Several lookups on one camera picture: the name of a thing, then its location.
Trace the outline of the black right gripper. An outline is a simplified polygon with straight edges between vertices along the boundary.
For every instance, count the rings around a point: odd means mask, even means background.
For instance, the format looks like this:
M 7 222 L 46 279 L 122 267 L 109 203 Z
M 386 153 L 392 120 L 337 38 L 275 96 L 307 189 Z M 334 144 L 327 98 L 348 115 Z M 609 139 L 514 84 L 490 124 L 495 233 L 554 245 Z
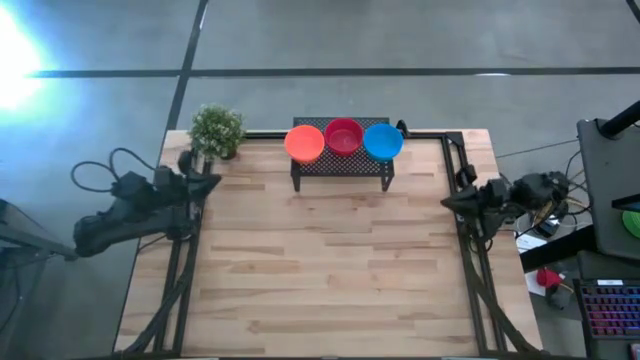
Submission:
M 490 239 L 503 224 L 503 181 L 490 179 L 484 186 L 477 187 L 474 185 L 476 179 L 475 167 L 471 164 L 463 166 L 455 174 L 460 190 L 440 203 L 462 216 L 471 226 L 475 239 Z

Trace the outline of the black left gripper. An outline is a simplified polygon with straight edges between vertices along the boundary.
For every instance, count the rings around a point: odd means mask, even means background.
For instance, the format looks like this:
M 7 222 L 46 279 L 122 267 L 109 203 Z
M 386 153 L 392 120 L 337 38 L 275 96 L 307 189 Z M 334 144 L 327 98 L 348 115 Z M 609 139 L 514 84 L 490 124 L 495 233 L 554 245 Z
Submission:
M 161 165 L 154 170 L 153 205 L 197 202 L 198 198 L 206 198 L 215 189 L 221 181 L 221 176 L 199 174 L 193 167 L 193 160 L 193 152 L 185 150 L 178 157 L 177 173 L 166 165 Z

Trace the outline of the blue plastic mini bowl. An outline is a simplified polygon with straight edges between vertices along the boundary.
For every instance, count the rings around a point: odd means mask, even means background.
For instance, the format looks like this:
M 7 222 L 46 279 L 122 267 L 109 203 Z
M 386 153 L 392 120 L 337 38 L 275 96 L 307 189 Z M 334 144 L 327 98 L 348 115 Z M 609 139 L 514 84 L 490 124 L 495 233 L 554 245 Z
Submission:
M 373 160 L 391 161 L 402 151 L 404 137 L 399 129 L 389 124 L 376 124 L 365 131 L 363 146 Z

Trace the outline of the orange plastic mini bowl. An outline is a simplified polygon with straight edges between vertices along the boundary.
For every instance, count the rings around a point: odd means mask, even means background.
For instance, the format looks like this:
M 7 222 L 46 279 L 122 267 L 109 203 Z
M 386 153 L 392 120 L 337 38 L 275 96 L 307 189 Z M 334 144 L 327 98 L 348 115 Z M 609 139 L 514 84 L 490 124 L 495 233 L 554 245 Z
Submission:
M 323 133 L 310 125 L 299 125 L 292 128 L 285 136 L 284 146 L 292 160 L 308 164 L 315 162 L 325 147 Z

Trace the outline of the red plastic mini bowl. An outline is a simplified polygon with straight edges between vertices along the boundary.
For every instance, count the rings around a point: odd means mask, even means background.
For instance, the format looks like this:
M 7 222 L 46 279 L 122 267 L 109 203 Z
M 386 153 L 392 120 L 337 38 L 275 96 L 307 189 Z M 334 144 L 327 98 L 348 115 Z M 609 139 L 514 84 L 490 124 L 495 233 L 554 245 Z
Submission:
M 352 118 L 335 118 L 324 130 L 325 143 L 329 149 L 340 156 L 350 156 L 363 143 L 364 130 Z

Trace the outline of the small green potted plant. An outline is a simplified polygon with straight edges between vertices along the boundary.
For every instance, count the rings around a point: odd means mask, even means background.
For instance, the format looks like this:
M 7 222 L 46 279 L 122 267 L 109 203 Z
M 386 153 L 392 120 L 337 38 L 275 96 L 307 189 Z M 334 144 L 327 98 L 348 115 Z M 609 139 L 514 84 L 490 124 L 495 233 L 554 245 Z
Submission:
M 222 105 L 203 105 L 188 133 L 192 147 L 207 159 L 231 160 L 245 136 L 244 116 Z

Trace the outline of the white paper sheet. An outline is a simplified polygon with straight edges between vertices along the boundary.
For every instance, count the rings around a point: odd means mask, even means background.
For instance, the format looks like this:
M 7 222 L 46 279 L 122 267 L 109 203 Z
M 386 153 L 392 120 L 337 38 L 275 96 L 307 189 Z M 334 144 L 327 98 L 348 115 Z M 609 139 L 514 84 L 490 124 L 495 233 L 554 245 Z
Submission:
M 527 288 L 528 288 L 528 291 L 532 294 L 544 296 L 546 289 L 537 284 L 535 279 L 536 272 L 537 270 L 531 271 L 525 274 Z
M 516 246 L 519 253 L 524 253 L 546 244 L 546 240 L 531 236 L 529 234 L 523 234 L 516 239 Z

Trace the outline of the black power adapter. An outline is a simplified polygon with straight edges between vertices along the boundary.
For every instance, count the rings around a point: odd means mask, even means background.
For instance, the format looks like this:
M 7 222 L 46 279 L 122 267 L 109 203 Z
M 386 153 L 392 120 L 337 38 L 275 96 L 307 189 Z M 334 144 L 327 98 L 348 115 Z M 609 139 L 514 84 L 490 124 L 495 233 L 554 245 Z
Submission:
M 550 217 L 541 221 L 535 228 L 534 232 L 544 238 L 551 238 L 560 228 L 561 222 L 556 217 Z

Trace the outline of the black slanted desk beam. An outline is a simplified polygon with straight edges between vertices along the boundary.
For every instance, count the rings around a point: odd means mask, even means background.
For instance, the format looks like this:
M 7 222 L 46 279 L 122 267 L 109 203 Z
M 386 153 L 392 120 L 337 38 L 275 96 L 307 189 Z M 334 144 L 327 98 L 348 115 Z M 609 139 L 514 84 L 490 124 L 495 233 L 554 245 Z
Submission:
M 525 273 L 574 257 L 580 251 L 597 252 L 594 226 L 589 225 L 520 255 Z

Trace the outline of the small red object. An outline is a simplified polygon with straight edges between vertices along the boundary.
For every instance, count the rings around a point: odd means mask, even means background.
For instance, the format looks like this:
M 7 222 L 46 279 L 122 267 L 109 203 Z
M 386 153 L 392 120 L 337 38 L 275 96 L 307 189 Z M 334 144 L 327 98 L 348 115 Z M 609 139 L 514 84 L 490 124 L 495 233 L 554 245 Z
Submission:
M 538 269 L 535 279 L 537 284 L 545 289 L 558 286 L 563 282 L 563 278 L 558 273 L 548 268 Z

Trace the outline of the dark grey desk panel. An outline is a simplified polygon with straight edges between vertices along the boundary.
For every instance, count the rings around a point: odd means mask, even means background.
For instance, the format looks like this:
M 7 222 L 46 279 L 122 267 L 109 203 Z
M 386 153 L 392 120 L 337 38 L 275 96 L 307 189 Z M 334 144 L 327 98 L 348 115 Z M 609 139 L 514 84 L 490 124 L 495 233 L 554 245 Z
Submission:
M 612 207 L 616 199 L 640 194 L 640 129 L 631 127 L 611 140 L 594 121 L 581 120 L 577 133 L 598 250 L 640 260 L 640 238 L 624 227 L 622 212 Z

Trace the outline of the green round object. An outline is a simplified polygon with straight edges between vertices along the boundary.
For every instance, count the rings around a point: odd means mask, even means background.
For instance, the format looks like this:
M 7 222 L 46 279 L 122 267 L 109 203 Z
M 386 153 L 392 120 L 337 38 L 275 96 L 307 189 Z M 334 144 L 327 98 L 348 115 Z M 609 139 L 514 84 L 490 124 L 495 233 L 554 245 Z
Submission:
M 640 213 L 633 211 L 623 211 L 621 218 L 624 228 L 632 236 L 640 239 Z

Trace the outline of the black round pole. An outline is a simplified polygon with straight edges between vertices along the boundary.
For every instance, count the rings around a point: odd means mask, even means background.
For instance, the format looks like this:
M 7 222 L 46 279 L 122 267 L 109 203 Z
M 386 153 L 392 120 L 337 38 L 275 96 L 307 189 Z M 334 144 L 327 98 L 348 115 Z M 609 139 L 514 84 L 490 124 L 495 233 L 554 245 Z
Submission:
M 596 125 L 599 133 L 608 139 L 617 140 L 622 132 L 640 121 L 640 100 L 609 120 L 597 119 Z

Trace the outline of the backlit black keyboard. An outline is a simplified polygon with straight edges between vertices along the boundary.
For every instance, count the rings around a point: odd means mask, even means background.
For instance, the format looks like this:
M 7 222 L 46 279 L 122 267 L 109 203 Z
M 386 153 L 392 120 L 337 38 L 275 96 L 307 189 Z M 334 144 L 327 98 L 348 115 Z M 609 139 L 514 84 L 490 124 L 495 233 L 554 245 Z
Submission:
M 589 339 L 640 341 L 640 279 L 573 281 Z

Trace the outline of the dark metal side table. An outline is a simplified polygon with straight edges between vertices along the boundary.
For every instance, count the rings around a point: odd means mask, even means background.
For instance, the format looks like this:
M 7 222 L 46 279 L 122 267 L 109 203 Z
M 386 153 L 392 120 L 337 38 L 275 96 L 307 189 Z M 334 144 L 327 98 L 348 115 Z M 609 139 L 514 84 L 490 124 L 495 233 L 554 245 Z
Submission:
M 0 360 L 7 357 L 18 318 L 45 262 L 55 256 L 77 259 L 72 247 L 57 241 L 19 207 L 0 199 Z

